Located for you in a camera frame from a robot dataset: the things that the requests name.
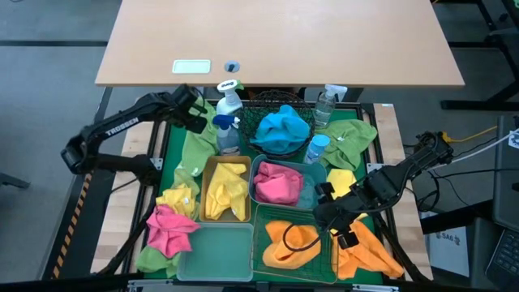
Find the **black floor bar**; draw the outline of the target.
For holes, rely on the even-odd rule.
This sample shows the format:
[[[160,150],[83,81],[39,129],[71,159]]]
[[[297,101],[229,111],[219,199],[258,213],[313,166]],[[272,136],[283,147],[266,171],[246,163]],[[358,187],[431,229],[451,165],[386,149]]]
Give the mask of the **black floor bar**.
[[[432,234],[462,226],[468,226],[476,218],[492,220],[493,200],[458,208],[446,213],[439,213],[421,220],[423,234]]]

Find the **white spray bottle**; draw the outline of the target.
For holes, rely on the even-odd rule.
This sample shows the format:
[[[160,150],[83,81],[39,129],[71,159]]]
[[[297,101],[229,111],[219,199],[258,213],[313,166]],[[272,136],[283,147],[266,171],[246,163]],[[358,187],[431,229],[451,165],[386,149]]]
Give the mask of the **white spray bottle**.
[[[223,93],[224,97],[217,103],[217,114],[231,115],[242,108],[242,101],[237,90],[243,90],[241,82],[237,79],[229,79],[217,85],[217,91]]]

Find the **orange microfiber towel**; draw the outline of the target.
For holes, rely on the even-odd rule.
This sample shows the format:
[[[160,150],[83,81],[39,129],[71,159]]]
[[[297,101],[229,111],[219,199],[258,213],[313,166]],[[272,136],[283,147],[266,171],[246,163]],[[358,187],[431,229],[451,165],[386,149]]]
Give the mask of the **orange microfiber towel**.
[[[337,240],[332,241],[332,270],[339,280],[355,277],[359,268],[370,272],[381,272],[388,277],[401,277],[403,267],[386,251],[380,240],[361,222],[354,221],[350,228],[359,244],[341,249]]]
[[[270,221],[265,229],[272,243],[264,250],[262,260],[271,268],[297,269],[312,261],[321,251],[321,242],[305,251],[291,251],[286,244],[293,249],[301,249],[318,237],[317,229],[313,225],[294,225],[283,237],[287,228],[292,225],[289,221]]]

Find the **pink microfiber towel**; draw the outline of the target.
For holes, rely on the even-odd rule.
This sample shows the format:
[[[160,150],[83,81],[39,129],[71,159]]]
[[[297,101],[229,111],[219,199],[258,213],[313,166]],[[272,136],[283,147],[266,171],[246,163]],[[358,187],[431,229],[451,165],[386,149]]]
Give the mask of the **pink microfiber towel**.
[[[147,219],[147,245],[157,249],[166,258],[179,252],[192,251],[189,235],[201,226],[190,218],[177,214],[167,205],[158,205]]]
[[[258,202],[295,206],[299,202],[304,177],[297,170],[262,161],[253,184]]]

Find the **white printed box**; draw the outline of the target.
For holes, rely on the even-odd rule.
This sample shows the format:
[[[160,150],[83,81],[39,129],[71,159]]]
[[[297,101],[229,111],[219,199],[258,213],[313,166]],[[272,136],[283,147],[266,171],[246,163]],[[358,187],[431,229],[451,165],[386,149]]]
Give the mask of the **white printed box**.
[[[470,275],[465,227],[427,234],[424,238],[432,267],[464,277]]]

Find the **beige wooden desk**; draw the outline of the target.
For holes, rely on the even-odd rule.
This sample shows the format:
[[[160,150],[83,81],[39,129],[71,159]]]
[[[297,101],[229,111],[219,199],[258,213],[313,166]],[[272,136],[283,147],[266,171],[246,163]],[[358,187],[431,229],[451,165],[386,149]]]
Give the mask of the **beige wooden desk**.
[[[228,61],[248,86],[464,85],[429,0],[122,0],[96,82],[216,85]]]

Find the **black yellow striped strip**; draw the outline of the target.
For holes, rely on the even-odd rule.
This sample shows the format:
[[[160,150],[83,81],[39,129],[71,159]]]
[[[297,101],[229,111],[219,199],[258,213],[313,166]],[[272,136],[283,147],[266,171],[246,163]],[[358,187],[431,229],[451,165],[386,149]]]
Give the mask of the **black yellow striped strip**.
[[[77,226],[77,223],[79,221],[79,215],[81,213],[82,207],[84,206],[84,201],[85,201],[91,180],[92,180],[91,173],[85,174],[83,176],[83,184],[81,185],[81,189],[79,190],[79,193],[78,193],[79,196],[74,204],[74,210],[73,210],[73,213],[71,214],[71,218],[67,222],[66,233],[65,233],[62,241],[60,242],[60,246],[59,246],[59,250],[58,250],[58,257],[56,259],[56,263],[55,263],[54,268],[51,273],[52,279],[59,278],[60,269],[62,268],[62,266],[65,262],[68,248],[71,245],[72,236],[75,231],[75,227]]]

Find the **black chair foot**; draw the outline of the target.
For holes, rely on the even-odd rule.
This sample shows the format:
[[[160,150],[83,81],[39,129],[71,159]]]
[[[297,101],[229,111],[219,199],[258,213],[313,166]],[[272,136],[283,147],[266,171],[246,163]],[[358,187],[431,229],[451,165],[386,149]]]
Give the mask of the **black chair foot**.
[[[0,172],[0,186],[11,186],[19,189],[28,189],[30,183]]]

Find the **black table leg frame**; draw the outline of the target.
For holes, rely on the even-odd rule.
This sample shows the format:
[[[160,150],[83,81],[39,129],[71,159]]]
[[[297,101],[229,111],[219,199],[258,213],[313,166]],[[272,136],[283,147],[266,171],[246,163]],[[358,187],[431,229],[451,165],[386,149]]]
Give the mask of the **black table leg frame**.
[[[435,3],[475,5],[479,9],[489,33],[482,41],[449,41],[451,49],[497,49],[504,56],[513,75],[513,82],[493,96],[482,101],[443,100],[440,106],[443,110],[478,110],[478,111],[519,111],[519,101],[509,101],[519,94],[519,65],[513,60],[505,35],[519,36],[519,0],[500,0],[505,12],[498,17],[500,22],[512,21],[510,28],[498,28],[488,12],[483,0],[435,0]]]

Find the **dark grey cabinet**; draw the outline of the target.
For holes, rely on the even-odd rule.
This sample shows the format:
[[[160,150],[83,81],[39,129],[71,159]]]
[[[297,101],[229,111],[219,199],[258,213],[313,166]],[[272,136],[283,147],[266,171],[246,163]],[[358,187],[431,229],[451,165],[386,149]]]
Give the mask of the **dark grey cabinet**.
[[[492,216],[495,223],[519,232],[519,116],[500,116],[495,146]]]

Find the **clear white-head spray bottle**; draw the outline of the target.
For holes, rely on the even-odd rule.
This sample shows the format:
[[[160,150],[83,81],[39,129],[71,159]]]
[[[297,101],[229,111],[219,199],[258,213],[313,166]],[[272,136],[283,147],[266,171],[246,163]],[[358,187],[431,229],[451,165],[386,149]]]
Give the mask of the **clear white-head spray bottle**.
[[[316,127],[326,127],[336,103],[347,93],[348,88],[334,84],[326,84],[324,91],[317,97],[314,109]]]

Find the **tan plastic basket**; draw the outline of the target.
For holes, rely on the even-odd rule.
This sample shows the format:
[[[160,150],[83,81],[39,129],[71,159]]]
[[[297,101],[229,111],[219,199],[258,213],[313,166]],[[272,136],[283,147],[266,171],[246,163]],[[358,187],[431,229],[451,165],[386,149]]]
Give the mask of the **tan plastic basket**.
[[[201,207],[200,207],[200,213],[199,213],[199,219],[201,221],[207,221],[207,222],[213,222],[213,221],[219,221],[219,222],[247,222],[251,219],[251,198],[248,195],[246,200],[246,212],[247,212],[247,218],[245,221],[239,221],[234,214],[231,212],[231,210],[228,208],[226,209],[222,214],[221,217],[218,220],[212,220],[206,218],[204,215],[204,208],[205,208],[205,201],[206,201],[206,192],[208,190],[209,183],[212,179],[213,173],[216,169],[217,163],[238,163],[238,164],[244,164],[247,168],[247,171],[241,175],[243,179],[245,179],[248,182],[249,186],[249,175],[251,172],[251,159],[247,156],[213,156],[209,157],[204,173],[202,178],[202,193],[201,193]]]

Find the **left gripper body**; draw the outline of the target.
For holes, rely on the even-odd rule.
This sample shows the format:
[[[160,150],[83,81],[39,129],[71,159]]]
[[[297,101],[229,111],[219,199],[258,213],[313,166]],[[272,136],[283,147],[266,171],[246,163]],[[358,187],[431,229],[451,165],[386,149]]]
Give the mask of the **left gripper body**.
[[[196,116],[190,113],[190,108],[201,97],[201,93],[197,88],[182,84],[172,93],[172,97],[175,105],[174,116],[177,119],[187,120],[192,116]]]

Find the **teal plastic basket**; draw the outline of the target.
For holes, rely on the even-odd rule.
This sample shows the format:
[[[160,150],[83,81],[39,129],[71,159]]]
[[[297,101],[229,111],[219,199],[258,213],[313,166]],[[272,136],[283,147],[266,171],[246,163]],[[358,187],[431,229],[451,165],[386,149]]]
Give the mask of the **teal plastic basket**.
[[[288,207],[295,207],[295,208],[304,208],[304,209],[312,209],[318,204],[317,200],[317,193],[315,191],[315,186],[318,183],[325,183],[327,172],[325,168],[319,164],[301,164],[296,162],[290,162],[290,161],[277,161],[273,159],[267,158],[265,155],[259,155],[257,156],[253,162],[251,167],[251,174],[250,174],[250,182],[249,182],[249,196],[253,201],[256,203],[260,203],[255,199],[255,187],[253,184],[253,178],[257,175],[257,171],[260,165],[260,162],[265,161],[268,163],[283,165],[286,167],[289,167],[291,169],[297,170],[303,177],[304,177],[304,185],[303,189],[300,194],[299,202],[295,206],[289,206],[289,205],[282,205],[277,204],[281,206],[288,206]]]

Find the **clear bottle light-blue cap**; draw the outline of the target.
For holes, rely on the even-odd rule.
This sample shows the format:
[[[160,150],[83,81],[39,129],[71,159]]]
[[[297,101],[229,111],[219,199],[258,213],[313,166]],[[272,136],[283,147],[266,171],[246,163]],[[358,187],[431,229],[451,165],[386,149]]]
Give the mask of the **clear bottle light-blue cap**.
[[[303,162],[309,165],[319,162],[329,144],[330,138],[327,135],[314,135],[307,147]]]

